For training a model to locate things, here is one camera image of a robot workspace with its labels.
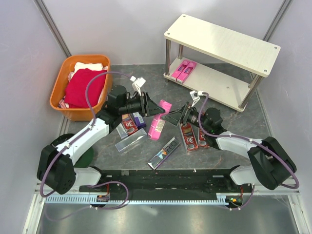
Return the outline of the pink toothpaste box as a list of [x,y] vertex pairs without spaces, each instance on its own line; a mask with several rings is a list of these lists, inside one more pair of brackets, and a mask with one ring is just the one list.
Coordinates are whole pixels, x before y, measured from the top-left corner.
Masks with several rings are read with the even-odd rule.
[[161,119],[162,114],[156,115],[153,118],[148,136],[151,140],[158,140],[165,125],[165,121]]
[[173,74],[171,75],[171,78],[176,81],[177,78],[179,77],[179,75],[183,72],[183,70],[188,66],[188,64],[190,63],[189,60],[184,60],[178,67],[177,69],[173,72]]
[[159,102],[159,107],[163,108],[165,110],[165,113],[169,113],[172,107],[172,104],[166,102],[165,100],[161,100]]
[[196,68],[196,66],[197,66],[196,62],[190,62],[188,66],[183,70],[183,72],[177,78],[177,82],[183,84],[186,81],[186,79],[189,77],[189,75],[192,73],[192,71]]

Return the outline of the holographic purple toothpaste box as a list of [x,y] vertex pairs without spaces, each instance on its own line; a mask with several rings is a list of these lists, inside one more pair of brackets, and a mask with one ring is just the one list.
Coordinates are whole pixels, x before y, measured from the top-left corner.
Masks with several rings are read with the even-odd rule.
[[149,161],[148,166],[156,170],[180,145],[180,142],[173,137],[156,155]]

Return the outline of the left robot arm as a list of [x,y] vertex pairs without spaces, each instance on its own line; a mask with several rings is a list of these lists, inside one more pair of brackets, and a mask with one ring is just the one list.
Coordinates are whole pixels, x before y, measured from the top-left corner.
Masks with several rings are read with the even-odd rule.
[[100,139],[108,136],[122,122],[125,114],[139,113],[143,117],[165,113],[146,92],[127,96],[124,86],[114,86],[101,110],[82,130],[63,143],[48,145],[41,151],[37,178],[41,181],[40,195],[47,197],[44,186],[63,195],[72,187],[91,186],[101,192],[107,186],[106,178],[93,167],[76,168],[80,157]]

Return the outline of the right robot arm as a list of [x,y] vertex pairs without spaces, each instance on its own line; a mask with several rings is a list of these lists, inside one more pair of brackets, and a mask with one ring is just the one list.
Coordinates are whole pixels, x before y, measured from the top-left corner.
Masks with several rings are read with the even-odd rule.
[[[236,166],[230,175],[223,179],[223,186],[229,192],[236,191],[247,183],[260,183],[269,190],[278,186],[297,189],[296,165],[274,137],[252,139],[231,133],[222,127],[220,111],[208,108],[204,113],[185,104],[181,109],[171,111],[162,119],[175,125],[187,123],[198,127],[205,141],[212,148],[241,155],[250,161],[249,166]],[[295,185],[287,186],[285,181],[293,177]]]

